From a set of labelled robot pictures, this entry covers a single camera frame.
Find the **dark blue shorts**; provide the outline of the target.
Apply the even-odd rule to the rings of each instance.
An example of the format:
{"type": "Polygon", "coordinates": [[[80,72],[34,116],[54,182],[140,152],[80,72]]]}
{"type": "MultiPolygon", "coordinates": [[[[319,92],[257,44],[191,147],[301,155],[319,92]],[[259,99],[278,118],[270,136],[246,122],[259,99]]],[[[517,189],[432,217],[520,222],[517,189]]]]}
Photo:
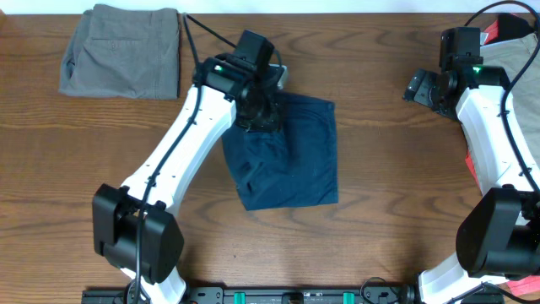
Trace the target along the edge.
{"type": "Polygon", "coordinates": [[[276,95],[286,108],[273,133],[231,127],[221,137],[225,162],[248,211],[338,202],[335,104],[305,95],[276,95]]]}

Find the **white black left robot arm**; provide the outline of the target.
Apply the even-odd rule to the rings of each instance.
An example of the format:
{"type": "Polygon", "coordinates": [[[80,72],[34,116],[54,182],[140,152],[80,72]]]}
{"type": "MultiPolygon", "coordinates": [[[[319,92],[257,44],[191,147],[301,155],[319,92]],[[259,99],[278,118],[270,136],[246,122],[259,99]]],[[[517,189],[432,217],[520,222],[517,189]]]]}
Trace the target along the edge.
{"type": "Polygon", "coordinates": [[[220,54],[200,63],[178,117],[144,163],[120,187],[102,184],[92,201],[94,249],[131,279],[114,303],[179,303],[186,282],[176,267],[184,239],[181,201],[218,139],[237,125],[275,131],[283,107],[275,95],[283,64],[220,54]]]}

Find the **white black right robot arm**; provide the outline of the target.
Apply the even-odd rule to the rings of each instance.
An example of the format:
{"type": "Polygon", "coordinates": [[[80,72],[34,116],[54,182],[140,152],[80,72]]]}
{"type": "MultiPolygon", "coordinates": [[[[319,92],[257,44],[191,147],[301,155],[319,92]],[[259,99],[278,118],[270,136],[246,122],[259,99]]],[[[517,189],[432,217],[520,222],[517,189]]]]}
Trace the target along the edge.
{"type": "Polygon", "coordinates": [[[456,234],[456,250],[420,273],[417,303],[463,303],[539,274],[539,168],[513,112],[501,67],[418,70],[404,100],[461,124],[482,198],[456,234]]]}

